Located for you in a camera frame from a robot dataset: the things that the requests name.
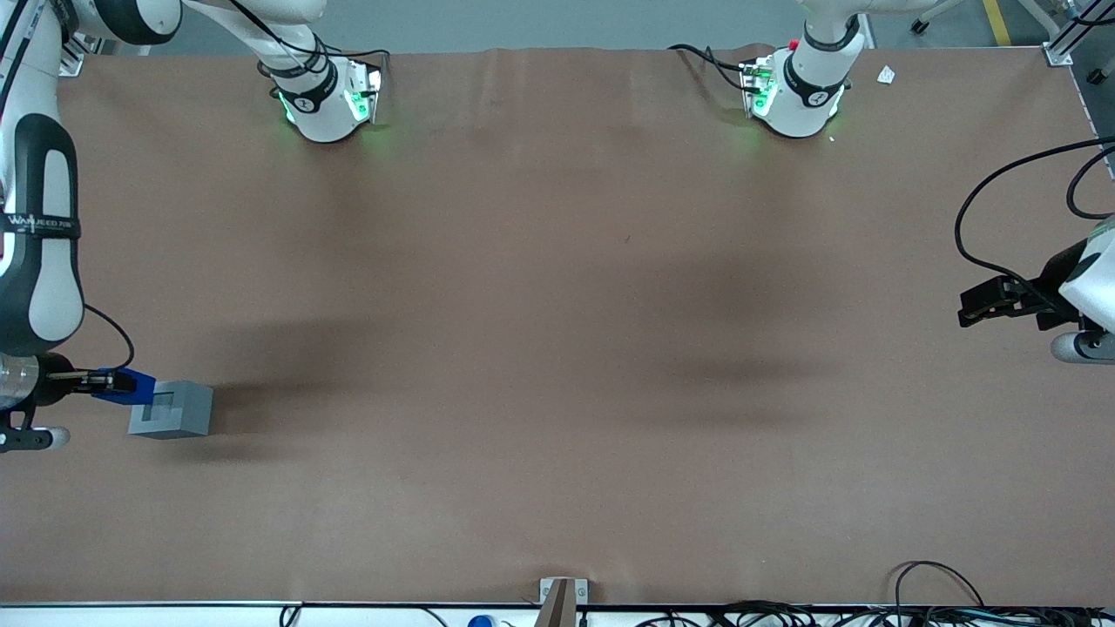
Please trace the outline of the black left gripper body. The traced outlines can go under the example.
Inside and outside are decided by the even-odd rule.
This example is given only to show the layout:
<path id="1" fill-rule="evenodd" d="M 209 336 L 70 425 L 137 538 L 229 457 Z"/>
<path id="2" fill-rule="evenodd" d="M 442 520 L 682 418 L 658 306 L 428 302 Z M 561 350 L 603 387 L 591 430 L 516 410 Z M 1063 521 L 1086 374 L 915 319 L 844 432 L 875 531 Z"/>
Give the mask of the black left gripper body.
<path id="1" fill-rule="evenodd" d="M 1059 289 L 1074 273 L 1080 261 L 1083 247 L 1067 247 L 1044 263 L 1040 274 L 1019 282 L 1019 317 L 1034 317 L 1037 328 L 1047 332 L 1066 324 L 1079 324 L 1080 312 Z"/>

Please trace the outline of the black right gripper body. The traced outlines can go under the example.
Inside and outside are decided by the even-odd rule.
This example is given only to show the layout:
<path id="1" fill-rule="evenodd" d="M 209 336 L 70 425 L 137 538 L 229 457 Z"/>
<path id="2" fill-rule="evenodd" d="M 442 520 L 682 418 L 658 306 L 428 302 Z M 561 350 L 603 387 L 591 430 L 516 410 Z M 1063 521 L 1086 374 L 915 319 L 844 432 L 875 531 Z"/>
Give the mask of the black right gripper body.
<path id="1" fill-rule="evenodd" d="M 45 353 L 21 357 L 1 354 L 1 409 L 21 404 L 43 408 L 61 401 L 72 390 L 75 373 L 64 354 Z"/>

